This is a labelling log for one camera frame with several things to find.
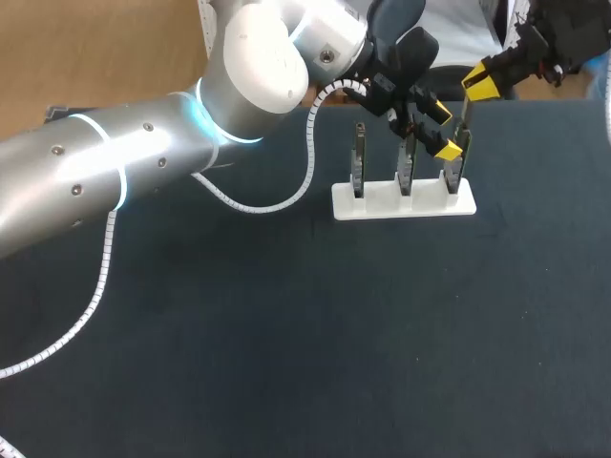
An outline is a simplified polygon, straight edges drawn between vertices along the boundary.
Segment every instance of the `white stand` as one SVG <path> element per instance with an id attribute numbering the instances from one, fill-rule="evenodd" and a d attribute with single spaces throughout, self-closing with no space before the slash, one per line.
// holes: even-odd
<path id="1" fill-rule="evenodd" d="M 365 197 L 355 198 L 351 183 L 332 188 L 333 213 L 340 221 L 356 219 L 395 219 L 425 217 L 457 217 L 474 215 L 477 211 L 471 185 L 460 182 L 458 195 L 448 193 L 443 176 L 439 179 L 415 179 L 411 197 L 404 198 L 399 180 L 365 183 Z"/>

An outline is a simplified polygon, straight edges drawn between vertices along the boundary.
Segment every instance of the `black table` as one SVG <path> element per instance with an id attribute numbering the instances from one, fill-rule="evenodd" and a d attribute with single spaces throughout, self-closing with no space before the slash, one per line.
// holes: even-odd
<path id="1" fill-rule="evenodd" d="M 244 203 L 290 196 L 305 120 L 211 178 Z M 333 220 L 358 120 L 369 178 L 390 178 L 385 122 L 337 108 L 321 111 L 317 174 L 288 211 L 234 213 L 193 179 L 132 202 L 91 323 L 0 383 L 0 434 L 29 458 L 611 454 L 602 105 L 477 107 L 479 208 L 455 219 Z M 103 227 L 0 261 L 0 365 L 84 310 Z"/>

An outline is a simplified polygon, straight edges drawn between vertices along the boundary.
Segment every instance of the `white spiral cable wrap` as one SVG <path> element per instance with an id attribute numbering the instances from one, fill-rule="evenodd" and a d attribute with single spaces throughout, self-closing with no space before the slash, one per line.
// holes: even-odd
<path id="1" fill-rule="evenodd" d="M 238 203 L 232 198 L 228 197 L 202 174 L 193 174 L 193 178 L 199 181 L 203 186 L 205 186 L 208 191 L 210 191 L 217 198 L 219 198 L 221 202 L 233 208 L 234 210 L 238 210 L 239 212 L 248 213 L 251 215 L 264 215 L 269 213 L 280 212 L 281 210 L 290 207 L 304 196 L 304 194 L 307 192 L 307 189 L 309 188 L 309 185 L 312 182 L 312 178 L 314 177 L 314 166 L 316 163 L 316 150 L 314 148 L 314 124 L 316 122 L 316 114 L 318 113 L 318 110 L 320 109 L 321 105 L 323 105 L 325 99 L 327 99 L 327 97 L 329 97 L 335 91 L 339 91 L 341 89 L 352 89 L 362 96 L 367 95 L 367 89 L 365 88 L 365 86 L 363 86 L 357 81 L 352 81 L 350 79 L 335 81 L 334 83 L 331 83 L 326 86 L 318 94 L 318 97 L 316 97 L 316 100 L 314 100 L 314 104 L 312 105 L 312 108 L 309 111 L 309 115 L 307 117 L 307 126 L 305 130 L 305 137 L 307 141 L 307 171 L 305 173 L 304 182 L 301 188 L 299 188 L 297 193 L 295 193 L 292 198 L 289 198 L 282 203 L 269 207 L 249 207 L 247 205 L 242 205 L 241 203 Z"/>
<path id="2" fill-rule="evenodd" d="M 9 444 L 0 436 L 0 456 L 3 458 L 26 458 L 18 449 Z"/>
<path id="3" fill-rule="evenodd" d="M 607 59 L 609 63 L 607 70 L 607 92 L 605 97 L 604 115 L 607 124 L 607 137 L 609 138 L 609 144 L 611 144 L 611 55 L 609 55 Z"/>
<path id="4" fill-rule="evenodd" d="M 52 356 L 52 354 L 59 351 L 69 341 L 71 341 L 93 316 L 95 310 L 97 309 L 97 306 L 99 305 L 99 302 L 102 300 L 102 295 L 104 294 L 104 289 L 106 288 L 106 280 L 108 280 L 108 272 L 111 265 L 111 255 L 113 251 L 113 235 L 115 233 L 115 221 L 116 212 L 109 213 L 106 222 L 104 252 L 102 254 L 102 265 L 99 271 L 97 287 L 95 288 L 94 296 L 92 297 L 92 300 L 83 315 L 78 319 L 76 324 L 66 334 L 64 334 L 61 339 L 59 339 L 49 348 L 41 351 L 37 355 L 33 356 L 32 358 L 29 358 L 28 360 L 22 363 L 12 365 L 11 367 L 7 367 L 6 369 L 1 369 L 0 380 L 7 379 L 48 359 L 50 356 Z M 0 436 L 0 456 L 2 456 L 2 458 L 25 458 L 25 456 L 22 455 L 19 450 L 13 447 L 8 441 L 3 439 L 2 436 Z"/>

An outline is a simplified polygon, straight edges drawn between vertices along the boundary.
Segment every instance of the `wooden wall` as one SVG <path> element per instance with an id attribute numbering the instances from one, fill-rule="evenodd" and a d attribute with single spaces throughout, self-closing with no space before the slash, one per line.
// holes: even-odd
<path id="1" fill-rule="evenodd" d="M 0 138 L 48 105 L 180 90 L 206 62 L 195 0 L 0 0 Z"/>

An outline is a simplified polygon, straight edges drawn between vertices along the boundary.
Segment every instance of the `screw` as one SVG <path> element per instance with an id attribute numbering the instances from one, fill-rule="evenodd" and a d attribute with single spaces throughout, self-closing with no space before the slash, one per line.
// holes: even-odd
<path id="1" fill-rule="evenodd" d="M 334 60 L 335 60 L 335 54 L 333 53 L 333 51 L 324 50 L 323 52 L 321 52 L 321 61 L 324 64 L 330 64 Z"/>
<path id="2" fill-rule="evenodd" d="M 66 152 L 66 150 L 63 146 L 55 145 L 51 148 L 51 152 L 56 156 L 61 156 Z"/>

